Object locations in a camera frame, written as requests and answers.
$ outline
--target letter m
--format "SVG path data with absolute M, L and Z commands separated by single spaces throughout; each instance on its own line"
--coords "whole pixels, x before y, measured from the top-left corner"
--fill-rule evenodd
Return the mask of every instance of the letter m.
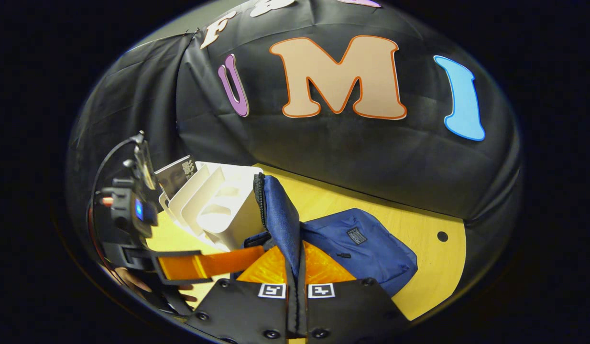
M 289 102 L 282 107 L 288 117 L 310 117 L 321 112 L 312 100 L 308 81 L 317 88 L 334 113 L 341 113 L 354 85 L 361 97 L 354 112 L 363 117 L 403 119 L 406 108 L 399 101 L 399 85 L 393 53 L 395 42 L 382 37 L 354 37 L 339 63 L 311 39 L 301 37 L 278 42 L 269 48 L 284 65 Z

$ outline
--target book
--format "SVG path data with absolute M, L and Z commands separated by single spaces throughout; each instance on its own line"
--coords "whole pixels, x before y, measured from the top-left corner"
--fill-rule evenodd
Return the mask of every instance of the book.
M 161 189 L 167 198 L 171 200 L 176 192 L 184 186 L 186 181 L 195 174 L 196 170 L 197 168 L 191 155 L 187 155 L 155 171 L 155 176 L 157 176 L 157 181 L 159 181 Z

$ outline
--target black zipper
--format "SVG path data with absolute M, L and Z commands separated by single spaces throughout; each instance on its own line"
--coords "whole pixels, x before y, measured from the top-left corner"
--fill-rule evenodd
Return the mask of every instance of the black zipper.
M 255 179 L 253 181 L 255 187 L 255 199 L 257 204 L 259 205 L 259 210 L 261 212 L 261 223 L 263 225 L 263 229 L 267 233 L 269 230 L 267 229 L 267 224 L 265 222 L 265 193 L 263 192 L 263 188 L 265 186 L 265 174 L 259 172 L 255 174 Z

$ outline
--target wooden table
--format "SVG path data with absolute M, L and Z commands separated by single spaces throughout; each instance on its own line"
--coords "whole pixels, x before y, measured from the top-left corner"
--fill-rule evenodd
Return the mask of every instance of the wooden table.
M 362 209 L 378 218 L 397 239 L 416 253 L 418 272 L 393 296 L 393 301 L 409 320 L 439 305 L 454 292 L 465 265 L 463 220 L 382 200 L 269 166 L 256 166 L 280 180 L 302 222 L 352 208 Z M 439 240 L 439 232 L 446 233 L 448 239 Z M 164 212 L 159 214 L 159 228 L 153 230 L 153 238 L 147 241 L 149 247 L 157 251 L 220 252 L 180 229 Z M 214 280 L 223 277 L 228 278 L 228 274 L 216 276 Z M 196 307 L 212 285 L 214 282 L 196 284 L 194 291 L 183 293 L 197 297 L 197 302 L 190 302 Z

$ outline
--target orange gripper pad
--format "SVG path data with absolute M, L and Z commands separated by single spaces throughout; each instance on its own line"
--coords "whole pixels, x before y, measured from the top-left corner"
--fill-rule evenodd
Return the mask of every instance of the orange gripper pad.
M 286 262 L 278 246 L 274 246 L 243 272 L 238 281 L 255 283 L 286 283 Z
M 214 255 L 190 255 L 159 257 L 159 264 L 168 280 L 207 279 L 220 274 L 245 270 L 255 263 L 265 251 L 253 246 Z
M 304 241 L 306 284 L 335 283 L 355 280 L 342 265 L 318 247 Z

